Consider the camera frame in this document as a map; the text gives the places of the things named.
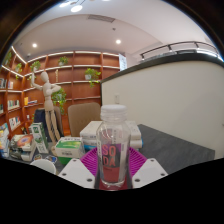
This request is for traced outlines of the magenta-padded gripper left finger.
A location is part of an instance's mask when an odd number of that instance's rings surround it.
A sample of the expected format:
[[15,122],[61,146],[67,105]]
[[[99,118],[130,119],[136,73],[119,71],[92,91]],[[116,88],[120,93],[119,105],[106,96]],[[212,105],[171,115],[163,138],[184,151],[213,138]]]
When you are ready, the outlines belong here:
[[99,186],[97,149],[87,152],[80,159],[73,158],[59,176],[78,186],[96,189]]

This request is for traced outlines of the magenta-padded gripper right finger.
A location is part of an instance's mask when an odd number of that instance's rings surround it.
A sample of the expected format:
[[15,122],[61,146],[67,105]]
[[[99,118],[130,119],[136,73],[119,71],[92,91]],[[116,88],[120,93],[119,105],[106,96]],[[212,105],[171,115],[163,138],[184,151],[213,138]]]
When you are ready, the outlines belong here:
[[129,153],[129,174],[133,188],[141,188],[168,175],[155,158],[147,159],[133,148]]

